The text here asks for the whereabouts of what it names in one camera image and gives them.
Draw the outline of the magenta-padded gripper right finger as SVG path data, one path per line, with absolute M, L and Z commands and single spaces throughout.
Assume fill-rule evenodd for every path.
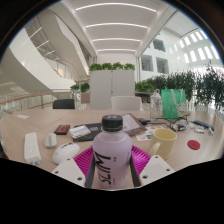
M 150 156 L 136 146 L 132 147 L 130 169 L 135 187 L 145 186 L 174 173 L 159 155 Z

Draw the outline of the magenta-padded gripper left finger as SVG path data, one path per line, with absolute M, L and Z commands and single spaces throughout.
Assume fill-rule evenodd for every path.
M 52 173 L 84 188 L 91 188 L 95 173 L 93 148 L 61 162 Z

